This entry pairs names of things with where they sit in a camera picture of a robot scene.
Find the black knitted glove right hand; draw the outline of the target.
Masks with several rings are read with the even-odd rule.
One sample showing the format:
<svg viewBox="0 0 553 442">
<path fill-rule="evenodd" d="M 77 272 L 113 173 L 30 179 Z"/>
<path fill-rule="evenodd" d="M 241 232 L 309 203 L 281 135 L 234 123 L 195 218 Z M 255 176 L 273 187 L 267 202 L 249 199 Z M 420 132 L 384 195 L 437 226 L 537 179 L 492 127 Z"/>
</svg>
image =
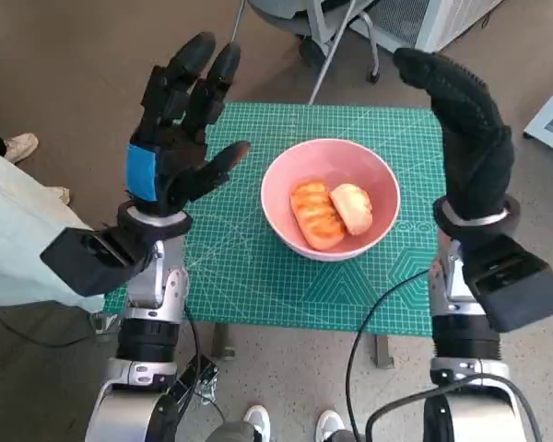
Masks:
<svg viewBox="0 0 553 442">
<path fill-rule="evenodd" d="M 510 183 L 514 149 L 487 84 L 466 67 L 435 52 L 394 52 L 404 83 L 425 91 L 441 125 L 446 197 L 463 220 L 500 213 Z"/>
</svg>

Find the bare black left hand blue tape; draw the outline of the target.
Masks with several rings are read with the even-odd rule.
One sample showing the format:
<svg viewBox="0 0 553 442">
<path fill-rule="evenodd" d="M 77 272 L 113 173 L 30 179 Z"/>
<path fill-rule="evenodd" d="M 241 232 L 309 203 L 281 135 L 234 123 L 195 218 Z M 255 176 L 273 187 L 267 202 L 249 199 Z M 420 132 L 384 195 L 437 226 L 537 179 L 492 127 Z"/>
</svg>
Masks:
<svg viewBox="0 0 553 442">
<path fill-rule="evenodd" d="M 225 183 L 251 149 L 249 142 L 236 141 L 206 156 L 206 129 L 224 111 L 241 59 L 235 42 L 221 52 L 215 48 L 214 34 L 200 32 L 167 65 L 151 71 L 125 162 L 126 190 L 142 213 L 180 212 Z"/>
</svg>

